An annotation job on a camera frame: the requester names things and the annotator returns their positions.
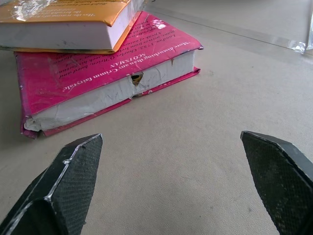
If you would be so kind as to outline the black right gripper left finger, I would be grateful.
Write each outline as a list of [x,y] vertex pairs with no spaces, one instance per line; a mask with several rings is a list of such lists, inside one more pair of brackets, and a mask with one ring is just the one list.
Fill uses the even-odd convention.
[[65,145],[0,224],[0,235],[81,235],[94,194],[102,134]]

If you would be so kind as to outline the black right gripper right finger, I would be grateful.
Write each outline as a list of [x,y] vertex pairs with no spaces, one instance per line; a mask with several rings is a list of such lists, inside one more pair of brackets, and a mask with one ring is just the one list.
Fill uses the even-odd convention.
[[313,235],[313,162],[291,142],[242,131],[255,188],[280,235]]

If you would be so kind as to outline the orange paperback book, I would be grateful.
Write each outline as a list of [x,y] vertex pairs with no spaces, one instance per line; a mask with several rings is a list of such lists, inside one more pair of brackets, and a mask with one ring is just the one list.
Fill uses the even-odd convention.
[[0,0],[0,50],[113,54],[145,0]]

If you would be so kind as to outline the pink paperback book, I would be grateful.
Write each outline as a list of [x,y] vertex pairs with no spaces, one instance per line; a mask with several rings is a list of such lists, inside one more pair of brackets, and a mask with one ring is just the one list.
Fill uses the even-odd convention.
[[113,54],[15,53],[20,132],[50,136],[199,73],[194,37],[141,12]]

